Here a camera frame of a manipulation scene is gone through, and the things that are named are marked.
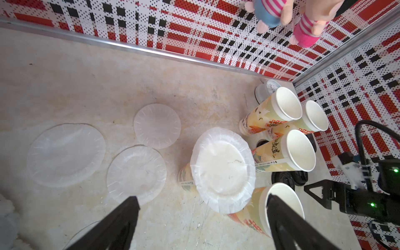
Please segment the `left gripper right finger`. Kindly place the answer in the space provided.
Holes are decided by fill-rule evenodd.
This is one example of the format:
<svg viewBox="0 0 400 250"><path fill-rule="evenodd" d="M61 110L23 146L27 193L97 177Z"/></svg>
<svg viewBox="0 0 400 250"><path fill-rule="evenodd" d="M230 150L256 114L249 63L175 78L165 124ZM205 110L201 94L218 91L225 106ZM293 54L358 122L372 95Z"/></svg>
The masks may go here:
<svg viewBox="0 0 400 250"><path fill-rule="evenodd" d="M267 218L277 250L337 250L281 198L267 199Z"/></svg>

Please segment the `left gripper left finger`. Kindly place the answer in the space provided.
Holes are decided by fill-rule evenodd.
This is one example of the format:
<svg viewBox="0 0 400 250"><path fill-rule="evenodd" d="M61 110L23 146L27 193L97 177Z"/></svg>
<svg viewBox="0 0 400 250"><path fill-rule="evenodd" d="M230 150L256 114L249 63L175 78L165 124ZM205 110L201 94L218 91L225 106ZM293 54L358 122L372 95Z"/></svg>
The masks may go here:
<svg viewBox="0 0 400 250"><path fill-rule="evenodd" d="M129 250L139 218L139 201L130 196L69 250Z"/></svg>

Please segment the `translucent leak-proof paper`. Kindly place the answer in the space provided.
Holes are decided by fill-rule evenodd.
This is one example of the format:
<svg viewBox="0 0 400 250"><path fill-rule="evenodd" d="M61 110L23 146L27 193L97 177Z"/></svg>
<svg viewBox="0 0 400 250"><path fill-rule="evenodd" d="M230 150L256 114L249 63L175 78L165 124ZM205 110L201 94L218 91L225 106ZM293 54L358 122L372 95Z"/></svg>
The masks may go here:
<svg viewBox="0 0 400 250"><path fill-rule="evenodd" d="M255 189L255 161L248 143L235 132L214 127L197 140L190 161L196 189L209 208L234 214Z"/></svg>

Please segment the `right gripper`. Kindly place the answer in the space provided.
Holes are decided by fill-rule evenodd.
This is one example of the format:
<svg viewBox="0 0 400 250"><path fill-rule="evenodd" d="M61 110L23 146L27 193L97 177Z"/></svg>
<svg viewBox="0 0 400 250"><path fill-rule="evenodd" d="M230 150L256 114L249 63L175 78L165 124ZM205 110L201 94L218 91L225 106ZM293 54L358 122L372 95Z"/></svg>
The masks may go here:
<svg viewBox="0 0 400 250"><path fill-rule="evenodd" d="M378 186L382 193L373 188L345 192L344 212L366 216L395 225L400 223L400 161L386 159L378 161ZM304 191L326 209L336 202L343 209L343 184L332 180L321 180L304 186Z"/></svg>

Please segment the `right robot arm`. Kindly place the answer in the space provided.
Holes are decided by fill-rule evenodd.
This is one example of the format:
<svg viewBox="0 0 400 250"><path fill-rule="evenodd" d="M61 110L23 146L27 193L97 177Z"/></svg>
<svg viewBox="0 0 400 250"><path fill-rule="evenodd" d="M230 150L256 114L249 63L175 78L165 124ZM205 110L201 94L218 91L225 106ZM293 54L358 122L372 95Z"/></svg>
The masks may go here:
<svg viewBox="0 0 400 250"><path fill-rule="evenodd" d="M355 126L355 137L360 160L354 161L354 156L350 152L335 158L350 183L322 180L304 186L304 191L326 209L331 209L332 202L336 202L342 213L370 217L368 227L373 231L373 222L400 224L400 161L399 159L378 161L378 186L382 192L374 191L371 164L366 158L361 138L363 125L377 128L394 140L400 140L399 134L382 124L371 120L359 121Z"/></svg>

